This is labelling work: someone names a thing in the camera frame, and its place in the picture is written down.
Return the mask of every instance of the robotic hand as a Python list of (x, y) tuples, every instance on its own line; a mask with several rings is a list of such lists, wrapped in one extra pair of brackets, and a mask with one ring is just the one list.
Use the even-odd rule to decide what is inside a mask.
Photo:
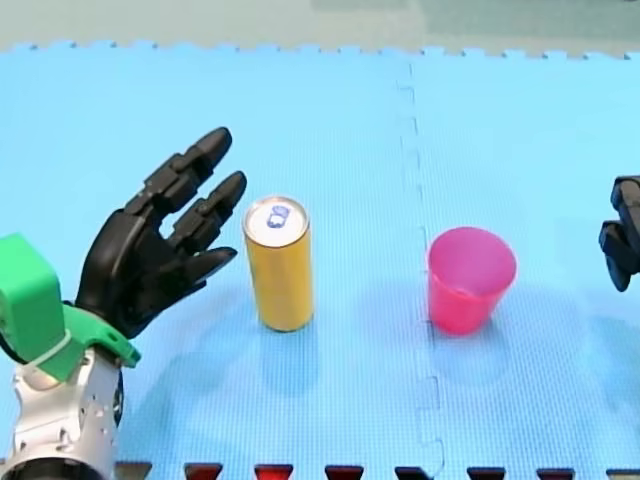
[(74, 302), (61, 300), (55, 272), (21, 236), (0, 239), (0, 347), (17, 363), (21, 407), (2, 480), (112, 478), (121, 368), (140, 359), (129, 340), (237, 253), (208, 248), (244, 193), (242, 172), (188, 208), (167, 239), (159, 232), (213, 174), (231, 141), (225, 128), (209, 133), (111, 214), (89, 250)]
[(600, 248), (613, 284), (624, 292), (640, 272), (640, 176), (616, 178), (611, 203), (620, 220), (603, 223)]

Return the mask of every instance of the pink cup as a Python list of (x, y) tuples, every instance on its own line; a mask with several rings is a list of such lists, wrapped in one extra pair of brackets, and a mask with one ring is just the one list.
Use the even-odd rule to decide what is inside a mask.
[(509, 246), (474, 227), (454, 228), (436, 238), (427, 266), (429, 318), (451, 335), (480, 329), (516, 276)]

